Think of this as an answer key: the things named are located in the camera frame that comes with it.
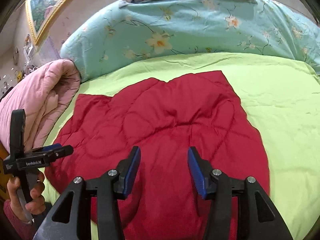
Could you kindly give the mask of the red fuzzy sweater forearm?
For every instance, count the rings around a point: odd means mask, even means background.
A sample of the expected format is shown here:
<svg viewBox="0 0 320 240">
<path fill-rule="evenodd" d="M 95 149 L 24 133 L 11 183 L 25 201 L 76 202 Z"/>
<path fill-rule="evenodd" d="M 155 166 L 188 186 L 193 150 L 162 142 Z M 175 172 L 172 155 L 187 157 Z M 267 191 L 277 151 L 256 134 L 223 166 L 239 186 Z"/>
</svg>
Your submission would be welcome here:
<svg viewBox="0 0 320 240">
<path fill-rule="evenodd" d="M 21 237 L 21 239 L 32 240 L 36 232 L 35 224 L 33 222 L 24 222 L 18 219 L 10 207 L 10 200 L 6 200 L 4 202 L 3 209 L 7 219 L 16 230 L 17 234 Z"/>
</svg>

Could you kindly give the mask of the person's left hand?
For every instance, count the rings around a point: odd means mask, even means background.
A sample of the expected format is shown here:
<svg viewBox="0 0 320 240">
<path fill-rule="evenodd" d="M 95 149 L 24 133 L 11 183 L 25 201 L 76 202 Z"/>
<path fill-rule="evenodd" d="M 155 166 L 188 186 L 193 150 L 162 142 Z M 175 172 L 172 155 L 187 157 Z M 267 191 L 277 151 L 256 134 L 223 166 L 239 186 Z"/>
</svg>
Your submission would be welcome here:
<svg viewBox="0 0 320 240">
<path fill-rule="evenodd" d="M 45 199 L 42 195 L 44 191 L 44 174 L 39 171 L 37 175 L 37 183 L 30 191 L 30 196 L 32 197 L 32 201 L 25 204 L 24 208 L 32 215 L 40 215 L 46 209 Z M 20 179 L 18 177 L 10 178 L 7 183 L 7 189 L 10 197 L 10 208 L 14 215 L 21 221 L 28 223 L 30 219 L 28 219 L 25 215 L 25 211 L 23 206 L 21 205 L 17 190 L 20 187 Z"/>
</svg>

